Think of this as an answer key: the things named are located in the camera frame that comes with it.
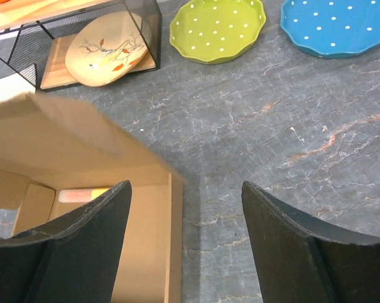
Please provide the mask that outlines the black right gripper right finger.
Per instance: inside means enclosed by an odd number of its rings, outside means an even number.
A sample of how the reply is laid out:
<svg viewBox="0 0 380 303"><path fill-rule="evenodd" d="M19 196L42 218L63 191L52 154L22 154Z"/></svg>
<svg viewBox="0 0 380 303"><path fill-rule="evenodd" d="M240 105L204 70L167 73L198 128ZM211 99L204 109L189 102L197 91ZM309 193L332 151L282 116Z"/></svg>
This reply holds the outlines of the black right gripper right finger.
<svg viewBox="0 0 380 303"><path fill-rule="evenodd" d="M380 237L322 221L249 181L241 198L264 302L380 302Z"/></svg>

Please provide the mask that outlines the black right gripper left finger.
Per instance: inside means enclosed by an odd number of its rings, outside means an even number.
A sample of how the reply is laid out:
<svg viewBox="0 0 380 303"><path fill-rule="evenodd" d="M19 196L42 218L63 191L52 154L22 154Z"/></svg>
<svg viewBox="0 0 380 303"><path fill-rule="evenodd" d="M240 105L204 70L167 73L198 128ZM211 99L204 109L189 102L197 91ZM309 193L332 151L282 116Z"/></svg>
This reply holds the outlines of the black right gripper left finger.
<svg viewBox="0 0 380 303"><path fill-rule="evenodd" d="M110 302L131 196L123 181L69 213L0 238L0 302Z"/></svg>

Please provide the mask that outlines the orange pink eraser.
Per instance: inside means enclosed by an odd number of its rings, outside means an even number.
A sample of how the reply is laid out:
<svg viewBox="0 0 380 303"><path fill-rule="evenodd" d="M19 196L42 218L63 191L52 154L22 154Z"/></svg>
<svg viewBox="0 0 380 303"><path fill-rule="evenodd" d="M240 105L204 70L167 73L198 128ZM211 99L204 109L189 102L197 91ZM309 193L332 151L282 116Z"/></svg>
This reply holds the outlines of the orange pink eraser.
<svg viewBox="0 0 380 303"><path fill-rule="evenodd" d="M88 203L108 190L108 187L94 189L63 189L59 192L58 201L60 203Z"/></svg>

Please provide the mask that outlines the brown cardboard box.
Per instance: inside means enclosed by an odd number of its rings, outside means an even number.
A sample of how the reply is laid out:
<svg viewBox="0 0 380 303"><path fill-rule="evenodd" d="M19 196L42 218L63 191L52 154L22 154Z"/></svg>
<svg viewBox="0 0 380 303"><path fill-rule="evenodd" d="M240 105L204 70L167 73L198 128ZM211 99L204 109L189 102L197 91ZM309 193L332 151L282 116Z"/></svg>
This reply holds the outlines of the brown cardboard box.
<svg viewBox="0 0 380 303"><path fill-rule="evenodd" d="M86 204L60 203L63 189L123 181L132 196L110 302L180 302L180 174L91 103L42 93L0 102L0 208L17 212L12 236Z"/></svg>

